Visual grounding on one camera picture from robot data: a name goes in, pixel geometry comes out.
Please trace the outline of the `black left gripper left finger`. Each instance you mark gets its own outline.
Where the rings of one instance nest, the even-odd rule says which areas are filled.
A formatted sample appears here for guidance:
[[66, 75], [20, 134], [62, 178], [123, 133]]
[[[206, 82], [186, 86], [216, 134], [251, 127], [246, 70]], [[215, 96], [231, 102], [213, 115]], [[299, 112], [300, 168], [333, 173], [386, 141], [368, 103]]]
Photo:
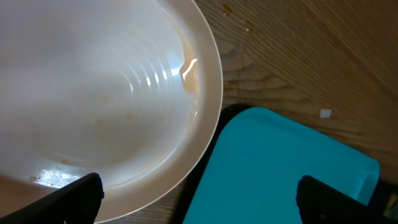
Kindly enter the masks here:
[[51, 194], [1, 218], [1, 223], [94, 224], [104, 190], [99, 174], [92, 172]]

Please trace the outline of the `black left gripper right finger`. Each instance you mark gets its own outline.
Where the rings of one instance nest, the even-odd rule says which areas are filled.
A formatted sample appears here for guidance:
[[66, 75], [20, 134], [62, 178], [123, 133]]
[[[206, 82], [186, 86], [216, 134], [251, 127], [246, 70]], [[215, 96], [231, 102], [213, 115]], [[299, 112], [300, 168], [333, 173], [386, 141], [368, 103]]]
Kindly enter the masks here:
[[303, 224], [397, 224], [309, 175], [298, 182], [296, 204]]

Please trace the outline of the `pinkish white plate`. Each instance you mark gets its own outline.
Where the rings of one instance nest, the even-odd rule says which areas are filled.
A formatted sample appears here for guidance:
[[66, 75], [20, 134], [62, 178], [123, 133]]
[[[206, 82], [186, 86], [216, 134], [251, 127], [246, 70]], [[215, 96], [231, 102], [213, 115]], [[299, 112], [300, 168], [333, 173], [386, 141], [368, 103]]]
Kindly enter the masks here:
[[96, 172], [96, 221], [178, 185], [211, 141], [220, 56], [194, 1], [1, 2], [1, 215]]

